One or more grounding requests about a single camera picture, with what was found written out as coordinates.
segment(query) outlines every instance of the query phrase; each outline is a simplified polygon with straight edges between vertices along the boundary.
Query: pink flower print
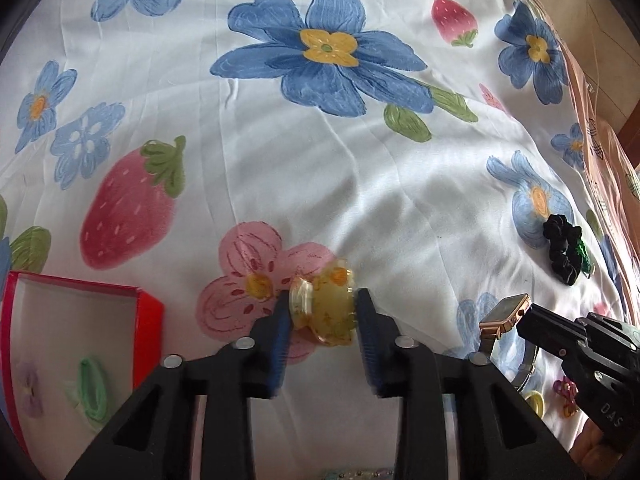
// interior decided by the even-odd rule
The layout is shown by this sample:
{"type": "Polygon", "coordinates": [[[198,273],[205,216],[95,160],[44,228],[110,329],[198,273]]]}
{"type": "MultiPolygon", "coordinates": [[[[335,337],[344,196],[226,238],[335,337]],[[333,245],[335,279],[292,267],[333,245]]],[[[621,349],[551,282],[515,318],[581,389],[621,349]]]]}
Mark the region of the pink flower print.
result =
{"type": "Polygon", "coordinates": [[[578,405],[575,402],[575,396],[578,394],[578,388],[575,383],[568,377],[563,377],[561,381],[554,383],[554,391],[561,397],[564,397],[564,406],[562,413],[569,418],[578,412],[578,405]]]}
{"type": "Polygon", "coordinates": [[[43,413],[42,398],[35,365],[32,362],[19,363],[15,370],[15,377],[20,389],[17,403],[22,412],[28,417],[40,418],[43,413]]]}
{"type": "Polygon", "coordinates": [[[609,305],[604,302],[593,305],[593,311],[601,316],[609,317],[610,310],[609,305]]]}
{"type": "MultiPolygon", "coordinates": [[[[228,342],[248,335],[256,319],[271,314],[278,294],[293,278],[319,273],[335,256],[313,242],[283,250],[273,227],[246,222],[222,238],[218,258],[225,275],[200,293],[196,320],[206,335],[228,342]]],[[[294,333],[289,362],[302,361],[313,350],[310,340],[294,333]]]]}
{"type": "Polygon", "coordinates": [[[489,89],[486,86],[484,86],[482,83],[480,83],[478,86],[480,87],[480,90],[482,92],[482,98],[484,99],[485,103],[487,103],[489,106],[493,108],[498,108],[498,110],[502,110],[509,117],[511,117],[511,114],[507,111],[504,105],[500,101],[498,101],[498,99],[491,92],[489,92],[489,89]]]}

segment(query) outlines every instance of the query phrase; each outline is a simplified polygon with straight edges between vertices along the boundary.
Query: red box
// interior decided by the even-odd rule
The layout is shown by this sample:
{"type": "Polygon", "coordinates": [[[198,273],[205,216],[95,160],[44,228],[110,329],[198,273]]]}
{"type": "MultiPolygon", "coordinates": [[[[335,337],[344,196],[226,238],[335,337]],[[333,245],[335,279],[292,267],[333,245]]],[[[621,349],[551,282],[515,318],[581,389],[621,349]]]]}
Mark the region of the red box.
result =
{"type": "MultiPolygon", "coordinates": [[[[45,473],[25,441],[14,395],[12,367],[21,359],[20,354],[27,354],[30,360],[40,361],[36,366],[39,367],[38,374],[42,373],[44,377],[40,382],[48,384],[49,398],[53,399],[51,403],[54,409],[50,410],[53,418],[58,416],[62,404],[61,384],[63,380],[74,378],[74,367],[77,367],[80,358],[85,357],[83,353],[98,354],[99,358],[99,354],[103,354],[105,361],[112,365],[113,370],[117,370],[114,375],[120,381],[115,385],[118,387],[114,388],[119,389],[119,399],[124,402],[130,391],[160,362],[163,311],[164,306],[160,301],[133,286],[83,282],[25,271],[9,273],[0,317],[0,366],[4,397],[15,436],[41,472],[45,473]]],[[[44,422],[34,422],[22,416],[23,423],[44,425],[44,430],[35,426],[30,433],[33,435],[38,435],[39,431],[50,431],[62,422],[68,424],[72,417],[73,414],[66,413],[65,418],[49,420],[46,426],[44,422]]],[[[74,428],[74,431],[81,433],[78,428],[74,428]]],[[[82,442],[78,442],[76,448],[84,446],[87,438],[90,442],[90,435],[81,436],[82,439],[77,440],[82,442]]],[[[48,449],[46,452],[54,453],[55,450],[48,449]]],[[[62,474],[60,469],[63,466],[66,467],[66,464],[52,466],[51,476],[62,474]]]]}

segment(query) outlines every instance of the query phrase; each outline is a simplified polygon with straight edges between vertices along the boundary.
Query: wristwatch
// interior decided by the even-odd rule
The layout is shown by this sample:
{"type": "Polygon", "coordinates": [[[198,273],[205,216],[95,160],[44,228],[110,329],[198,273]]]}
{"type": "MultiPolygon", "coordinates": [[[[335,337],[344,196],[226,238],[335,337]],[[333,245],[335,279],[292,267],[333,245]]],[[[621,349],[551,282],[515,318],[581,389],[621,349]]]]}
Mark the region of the wristwatch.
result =
{"type": "MultiPolygon", "coordinates": [[[[495,342],[504,334],[511,331],[519,320],[527,313],[532,305],[529,294],[519,294],[500,300],[494,309],[489,312],[479,323],[480,327],[480,348],[478,352],[491,358],[494,351],[495,342]]],[[[535,371],[536,357],[538,357],[538,347],[526,341],[522,364],[518,368],[518,373],[511,381],[516,390],[522,391],[535,371]]]]}

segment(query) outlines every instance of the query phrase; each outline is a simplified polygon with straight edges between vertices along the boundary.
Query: floral bedsheet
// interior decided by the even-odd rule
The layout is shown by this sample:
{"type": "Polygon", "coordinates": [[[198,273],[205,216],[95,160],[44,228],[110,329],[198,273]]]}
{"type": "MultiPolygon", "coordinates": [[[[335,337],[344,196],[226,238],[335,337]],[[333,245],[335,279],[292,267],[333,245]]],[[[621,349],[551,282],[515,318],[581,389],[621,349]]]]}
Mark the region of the floral bedsheet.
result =
{"type": "MultiPolygon", "coordinates": [[[[0,65],[0,278],[140,286],[186,358],[337,256],[460,357],[513,294],[622,319],[568,84],[531,0],[43,0],[0,65]],[[583,228],[574,286],[550,272],[550,214],[583,228]]],[[[508,378],[523,352],[498,345],[508,378]]],[[[561,377],[541,354],[528,389],[569,446],[561,377]]],[[[252,413],[258,478],[393,463],[398,403],[370,393],[356,345],[295,333],[252,413]]]]}

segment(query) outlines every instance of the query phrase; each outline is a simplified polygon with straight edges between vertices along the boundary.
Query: green hair tie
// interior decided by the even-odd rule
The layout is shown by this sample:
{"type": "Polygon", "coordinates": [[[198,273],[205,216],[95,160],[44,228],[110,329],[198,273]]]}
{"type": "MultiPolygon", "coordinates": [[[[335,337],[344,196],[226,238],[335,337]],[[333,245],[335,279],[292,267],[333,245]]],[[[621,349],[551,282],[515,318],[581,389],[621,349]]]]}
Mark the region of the green hair tie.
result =
{"type": "Polygon", "coordinates": [[[100,363],[85,357],[78,365],[78,380],[66,387],[66,396],[93,430],[99,431],[109,419],[106,377],[100,363]]]}

